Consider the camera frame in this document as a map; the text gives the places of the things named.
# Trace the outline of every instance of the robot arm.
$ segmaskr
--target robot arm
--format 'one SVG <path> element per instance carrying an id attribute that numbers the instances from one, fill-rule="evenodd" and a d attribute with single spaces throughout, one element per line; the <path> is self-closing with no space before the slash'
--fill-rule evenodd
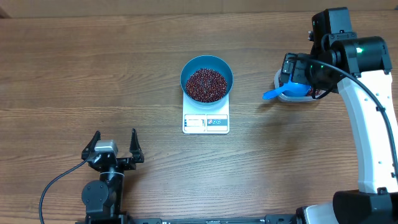
<path id="1" fill-rule="evenodd" d="M 358 80 L 377 96 L 386 110 L 392 132 L 398 136 L 392 105 L 391 73 L 385 74 L 383 70 L 362 72 Z M 338 91 L 344 99 L 353 129 L 358 156 L 359 191 L 377 194 L 378 189 L 385 187 L 390 193 L 398 192 L 387 129 L 376 104 L 348 78 L 338 83 Z"/>
<path id="2" fill-rule="evenodd" d="M 312 17 L 312 25 L 308 38 L 314 41 L 311 54 L 288 53 L 280 79 L 286 83 L 293 74 L 293 82 L 326 90 L 325 95 L 334 92 L 343 97 L 358 155 L 359 190 L 337 192 L 333 202 L 299 208 L 296 218 L 311 224 L 393 222 L 397 220 L 398 204 L 394 145 L 398 137 L 393 138 L 398 136 L 398 126 L 387 45 L 380 37 L 357 38 L 347 8 L 318 13 Z"/>

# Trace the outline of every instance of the red beans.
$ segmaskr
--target red beans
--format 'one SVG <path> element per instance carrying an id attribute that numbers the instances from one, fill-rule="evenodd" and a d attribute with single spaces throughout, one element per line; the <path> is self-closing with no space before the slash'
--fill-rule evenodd
<path id="1" fill-rule="evenodd" d="M 191 75 L 185 88 L 192 99 L 203 103 L 211 103 L 224 97 L 226 86 L 227 82 L 219 72 L 201 68 Z"/>
<path id="2" fill-rule="evenodd" d="M 308 93 L 305 96 L 312 96 L 312 91 L 313 91 L 313 88 L 311 87 L 310 91 L 308 91 Z M 315 96 L 318 96 L 320 94 L 321 94 L 321 90 L 315 91 Z"/>

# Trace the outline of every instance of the digital scale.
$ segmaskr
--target digital scale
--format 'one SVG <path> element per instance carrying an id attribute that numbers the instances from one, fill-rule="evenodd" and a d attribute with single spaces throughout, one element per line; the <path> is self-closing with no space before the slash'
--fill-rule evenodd
<path id="1" fill-rule="evenodd" d="M 182 131 L 185 134 L 228 134 L 229 95 L 217 104 L 203 106 L 184 93 Z"/>
<path id="2" fill-rule="evenodd" d="M 190 98 L 185 86 L 192 74 L 201 68 L 219 72 L 226 80 L 226 93 L 222 99 L 203 103 Z M 181 71 L 182 131 L 185 134 L 228 134 L 229 133 L 229 92 L 234 79 L 231 68 L 221 58 L 201 55 L 189 61 Z"/>

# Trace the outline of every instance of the wooden table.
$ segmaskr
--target wooden table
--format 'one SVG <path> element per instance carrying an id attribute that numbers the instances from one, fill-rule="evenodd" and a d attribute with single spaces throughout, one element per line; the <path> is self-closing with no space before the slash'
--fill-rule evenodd
<path id="1" fill-rule="evenodd" d="M 309 53 L 313 15 L 0 20 L 0 223 L 38 223 L 44 187 L 81 161 L 96 130 L 127 156 L 137 129 L 146 161 L 126 172 L 123 201 L 137 218 L 292 213 L 356 189 L 356 150 L 339 95 L 307 104 L 261 100 L 287 52 Z M 352 12 L 351 20 L 360 37 L 383 37 L 398 67 L 398 13 Z M 234 72 L 228 135 L 181 130 L 180 71 L 205 54 Z M 98 178 L 84 166 L 55 183 L 44 200 L 46 223 L 82 220 L 81 190 Z"/>

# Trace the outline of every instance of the white scale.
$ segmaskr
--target white scale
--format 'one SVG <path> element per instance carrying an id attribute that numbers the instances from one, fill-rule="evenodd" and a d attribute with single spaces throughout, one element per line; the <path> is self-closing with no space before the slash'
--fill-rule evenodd
<path id="1" fill-rule="evenodd" d="M 217 104 L 204 106 L 183 93 L 182 131 L 185 134 L 228 134 L 229 95 Z"/>

